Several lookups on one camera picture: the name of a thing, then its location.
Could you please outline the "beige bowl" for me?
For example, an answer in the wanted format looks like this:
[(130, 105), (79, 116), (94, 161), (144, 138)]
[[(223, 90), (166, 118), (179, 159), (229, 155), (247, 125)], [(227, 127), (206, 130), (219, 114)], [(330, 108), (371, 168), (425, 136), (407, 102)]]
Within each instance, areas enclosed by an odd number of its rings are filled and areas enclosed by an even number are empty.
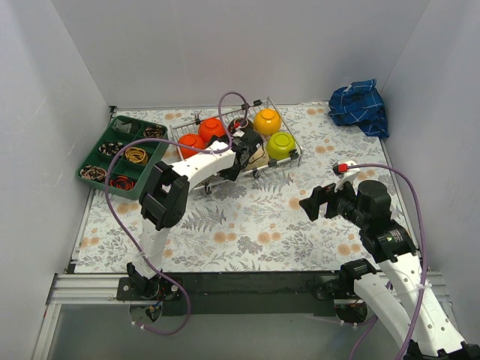
[(262, 145), (249, 159), (245, 170), (252, 170), (255, 168), (260, 168), (262, 166), (267, 165), (269, 162), (269, 155), (265, 150), (265, 146)]

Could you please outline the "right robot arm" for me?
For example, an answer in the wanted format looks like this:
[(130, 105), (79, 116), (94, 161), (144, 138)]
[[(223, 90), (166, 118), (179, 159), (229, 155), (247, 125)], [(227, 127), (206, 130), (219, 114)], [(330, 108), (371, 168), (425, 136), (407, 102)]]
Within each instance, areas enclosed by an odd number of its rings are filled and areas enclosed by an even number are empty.
[(311, 221), (326, 206), (325, 217), (341, 216), (359, 228), (366, 259), (340, 267), (340, 291), (359, 297), (374, 311), (400, 347), (399, 359), (478, 359), (479, 345), (467, 343), (452, 325), (425, 279), (409, 233), (390, 212), (384, 184), (363, 181), (315, 187), (299, 202)]

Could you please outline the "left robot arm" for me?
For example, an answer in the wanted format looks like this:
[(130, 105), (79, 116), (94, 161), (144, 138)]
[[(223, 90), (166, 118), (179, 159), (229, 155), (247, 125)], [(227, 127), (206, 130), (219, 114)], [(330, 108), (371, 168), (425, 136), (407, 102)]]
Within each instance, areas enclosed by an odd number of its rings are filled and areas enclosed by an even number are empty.
[(140, 255), (127, 264), (133, 290), (141, 299), (159, 292), (163, 252), (170, 230), (183, 218), (188, 195), (200, 182), (217, 175), (235, 181), (263, 145), (259, 133), (250, 128), (232, 135), (213, 136), (207, 149), (172, 164), (156, 163), (139, 197), (142, 232)]

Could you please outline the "lime green bowl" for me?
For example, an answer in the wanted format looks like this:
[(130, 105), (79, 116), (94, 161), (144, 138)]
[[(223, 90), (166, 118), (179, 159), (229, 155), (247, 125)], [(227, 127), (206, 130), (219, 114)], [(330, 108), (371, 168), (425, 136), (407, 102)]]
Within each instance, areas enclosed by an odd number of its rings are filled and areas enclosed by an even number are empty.
[(291, 133), (277, 132), (270, 136), (266, 151), (270, 158), (283, 160), (290, 156), (290, 152), (296, 148), (296, 141)]

